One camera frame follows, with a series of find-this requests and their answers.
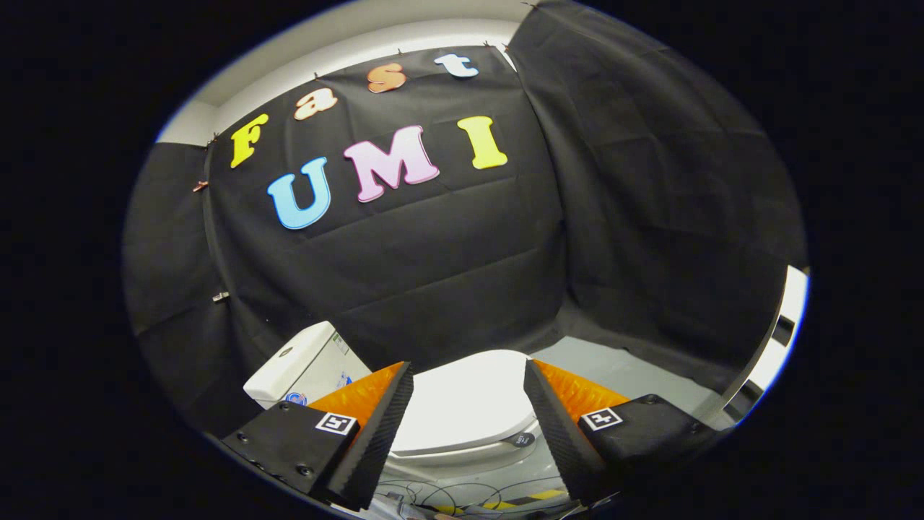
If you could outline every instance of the orange letter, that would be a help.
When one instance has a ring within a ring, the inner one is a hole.
[[[403,85],[407,80],[407,76],[401,73],[403,69],[396,63],[389,63],[370,70],[369,76],[366,76],[366,79],[370,82],[369,92],[383,93],[393,91]]]
[[[298,107],[298,110],[295,111],[295,119],[303,121],[336,104],[337,98],[334,97],[334,91],[331,89],[318,89],[295,103],[295,106]]]

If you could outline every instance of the toilet lid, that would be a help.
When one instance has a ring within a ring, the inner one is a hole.
[[[536,418],[523,391],[528,359],[515,351],[487,351],[414,376],[392,453],[475,448],[528,427]]]

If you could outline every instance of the foam letter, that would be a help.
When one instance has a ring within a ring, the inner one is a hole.
[[[404,127],[395,132],[392,149],[386,154],[378,146],[368,141],[357,142],[344,150],[344,157],[353,160],[359,176],[359,201],[367,203],[382,196],[385,188],[375,182],[375,176],[384,180],[393,190],[397,190],[401,180],[401,165],[407,170],[405,182],[419,184],[433,179],[440,170],[430,162],[427,151],[423,149],[420,126]]]
[[[314,191],[314,202],[305,209],[300,209],[295,202],[295,192],[292,191],[295,175],[286,173],[267,188],[266,192],[273,197],[276,215],[283,226],[289,229],[307,228],[327,212],[331,205],[331,190],[327,187],[327,177],[324,176],[325,164],[327,157],[318,157],[301,167],[301,172],[308,176],[311,190]]]
[[[250,144],[260,140],[260,125],[269,120],[269,116],[260,114],[256,119],[231,134],[231,139],[234,141],[234,158],[231,159],[231,167],[237,167],[253,155],[253,148]]]
[[[507,164],[507,156],[497,149],[497,143],[491,135],[493,123],[491,118],[485,116],[460,119],[458,122],[458,127],[468,134],[471,147],[475,150],[475,158],[471,160],[471,165],[477,169]]]
[[[369,76],[366,76],[370,82],[369,91],[383,93],[400,87],[407,80],[407,76],[401,73],[403,69],[396,63],[389,63],[370,70]]]
[[[441,56],[433,60],[434,63],[438,63],[449,71],[450,74],[456,76],[457,78],[471,78],[472,76],[478,76],[477,68],[468,68],[463,63],[468,63],[468,58],[464,56],[456,55],[446,55]]]
[[[298,107],[298,110],[295,111],[295,119],[303,121],[336,104],[337,98],[334,97],[334,91],[331,89],[318,89],[295,103],[295,106]]]

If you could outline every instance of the white wall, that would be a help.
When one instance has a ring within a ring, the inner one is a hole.
[[[218,107],[212,131],[222,132],[248,112],[286,91],[331,72],[401,52],[450,45],[504,44],[518,24],[490,19],[441,19],[367,32],[334,43],[274,70]]]
[[[202,101],[186,103],[157,136],[157,142],[182,142],[204,146],[212,138],[218,108]]]
[[[309,30],[310,24],[299,27],[301,31]],[[241,70],[244,70],[242,67],[249,55],[244,56],[183,105],[164,127],[157,142],[204,146],[213,132],[227,130],[254,108],[313,80],[315,72],[323,76],[357,63],[394,55],[399,48],[402,52],[411,52],[444,46],[481,45],[487,41],[503,52],[517,27],[518,21],[500,19],[435,19],[370,31],[310,51],[254,79],[220,105],[209,103],[228,95],[216,95],[222,91],[222,85],[215,87],[216,82],[241,83]]]

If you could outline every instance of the yellow letter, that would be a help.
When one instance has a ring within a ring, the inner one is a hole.
[[[465,118],[458,122],[459,128],[468,134],[471,147],[475,150],[475,158],[471,160],[471,165],[477,169],[507,164],[507,156],[497,149],[497,143],[491,135],[490,126],[493,122],[485,116]]]
[[[295,119],[303,121],[336,104],[337,98],[334,97],[334,91],[331,89],[318,89],[295,103],[295,106],[298,107],[298,110],[295,111]]]
[[[231,167],[236,167],[253,155],[253,148],[250,147],[250,144],[260,140],[259,125],[269,120],[269,116],[260,114],[256,119],[231,134],[231,139],[234,141],[234,159],[231,160]]]

